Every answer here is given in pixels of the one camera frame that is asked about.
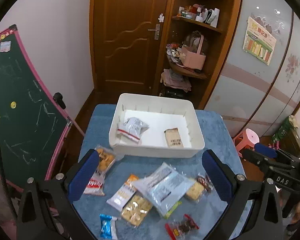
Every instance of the yellow magnet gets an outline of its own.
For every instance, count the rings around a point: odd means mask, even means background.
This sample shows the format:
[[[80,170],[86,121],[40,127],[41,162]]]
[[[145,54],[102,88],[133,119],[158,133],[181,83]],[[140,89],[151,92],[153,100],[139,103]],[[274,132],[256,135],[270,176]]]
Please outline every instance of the yellow magnet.
[[[17,107],[17,103],[15,101],[11,102],[10,104],[12,109],[15,109]]]

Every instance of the wall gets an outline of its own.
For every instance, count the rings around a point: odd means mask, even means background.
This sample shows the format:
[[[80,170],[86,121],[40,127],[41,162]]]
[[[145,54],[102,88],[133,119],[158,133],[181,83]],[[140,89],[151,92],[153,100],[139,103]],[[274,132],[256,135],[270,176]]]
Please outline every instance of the wall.
[[[0,22],[16,24],[40,78],[60,92],[75,118],[93,90],[89,47],[90,0],[18,0]]]
[[[249,16],[270,25],[277,40],[269,66],[242,49]],[[284,0],[243,0],[229,55],[205,110],[221,114],[231,136],[250,128],[261,137],[272,135],[299,100],[300,20]]]

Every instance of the pink stool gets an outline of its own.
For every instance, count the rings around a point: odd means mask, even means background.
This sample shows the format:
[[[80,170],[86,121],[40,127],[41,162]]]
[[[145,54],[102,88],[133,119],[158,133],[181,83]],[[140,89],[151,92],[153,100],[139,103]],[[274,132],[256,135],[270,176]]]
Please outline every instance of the pink stool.
[[[241,141],[238,143],[238,145],[235,145],[235,140],[240,139]],[[243,148],[249,148],[249,147],[254,147],[256,143],[259,142],[259,137],[258,135],[252,131],[251,129],[246,129],[241,131],[234,139],[232,140],[234,143],[234,146],[238,152],[238,155],[242,157],[242,154],[239,152]]]

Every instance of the wooden door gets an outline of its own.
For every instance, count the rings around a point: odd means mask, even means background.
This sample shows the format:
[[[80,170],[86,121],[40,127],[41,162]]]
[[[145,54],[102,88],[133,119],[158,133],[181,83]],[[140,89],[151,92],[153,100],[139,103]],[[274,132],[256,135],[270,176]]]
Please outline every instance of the wooden door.
[[[94,57],[97,90],[107,95],[150,94],[167,0],[95,0]],[[155,40],[156,24],[160,24]]]

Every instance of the wooden floor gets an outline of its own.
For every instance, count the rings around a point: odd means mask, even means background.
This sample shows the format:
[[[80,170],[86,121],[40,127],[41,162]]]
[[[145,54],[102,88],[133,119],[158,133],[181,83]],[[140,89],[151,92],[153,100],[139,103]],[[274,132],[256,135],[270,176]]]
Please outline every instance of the wooden floor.
[[[100,92],[93,90],[89,95],[87,101],[82,106],[76,122],[79,124],[81,129],[85,132],[87,130],[91,115],[97,104],[116,104],[118,102],[119,95],[117,96],[105,96]],[[260,143],[268,145],[271,136],[263,136],[260,139]],[[64,145],[61,149],[53,176],[57,173],[66,173],[69,168],[78,162],[78,157],[80,154],[80,149],[83,141],[83,136],[77,131],[73,126],[67,138],[65,139]],[[242,166],[246,173],[247,179],[262,181],[263,173],[253,164],[241,159]]]

